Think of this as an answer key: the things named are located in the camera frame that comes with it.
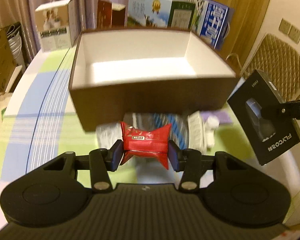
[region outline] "open cardboard box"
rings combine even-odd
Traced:
[[[173,29],[82,32],[69,91],[85,131],[125,113],[221,108],[238,75],[196,34]]]

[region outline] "red snack package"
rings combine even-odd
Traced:
[[[135,129],[125,122],[121,123],[124,157],[121,165],[133,155],[157,158],[168,169],[168,136],[171,124],[151,132]]]

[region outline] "blue and white box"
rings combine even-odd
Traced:
[[[234,9],[213,0],[188,0],[195,3],[192,31],[220,50],[230,31]]]

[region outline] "black product box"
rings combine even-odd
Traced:
[[[269,77],[255,70],[228,99],[261,165],[283,154],[300,142],[300,128],[295,119],[261,117],[266,106],[285,103]]]

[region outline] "cardboard box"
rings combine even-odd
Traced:
[[[112,28],[82,32],[69,91],[83,129],[95,131],[97,125],[120,121],[129,112],[219,109],[238,80],[190,31]]]
[[[284,102],[261,70],[255,70],[228,100],[261,165],[300,142],[300,128],[295,119],[267,120],[261,116],[263,107]]]
[[[42,51],[70,48],[78,36],[73,0],[40,5],[34,13]]]
[[[5,91],[15,66],[7,35],[4,28],[2,28],[0,29],[0,92]]]
[[[190,29],[194,7],[185,0],[129,0],[127,26]]]
[[[191,29],[215,49],[221,49],[230,31],[234,9],[213,0],[188,0],[195,3]]]
[[[97,28],[124,26],[125,17],[125,5],[98,0]]]

